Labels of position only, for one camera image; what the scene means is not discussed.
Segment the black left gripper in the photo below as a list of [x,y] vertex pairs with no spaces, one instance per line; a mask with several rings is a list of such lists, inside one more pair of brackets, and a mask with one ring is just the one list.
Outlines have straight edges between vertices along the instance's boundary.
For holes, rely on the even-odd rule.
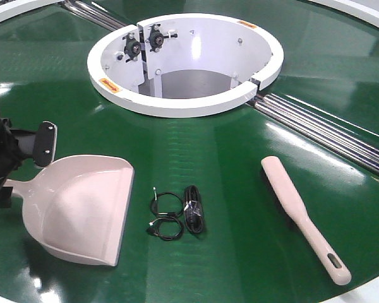
[[8,118],[0,118],[0,191],[9,174],[32,157],[35,131],[13,129]]

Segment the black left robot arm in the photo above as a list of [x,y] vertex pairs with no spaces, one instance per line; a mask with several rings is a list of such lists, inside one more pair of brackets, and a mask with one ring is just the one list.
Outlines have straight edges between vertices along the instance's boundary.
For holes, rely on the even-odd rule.
[[13,129],[8,118],[0,118],[0,191],[9,174],[33,157],[35,133]]

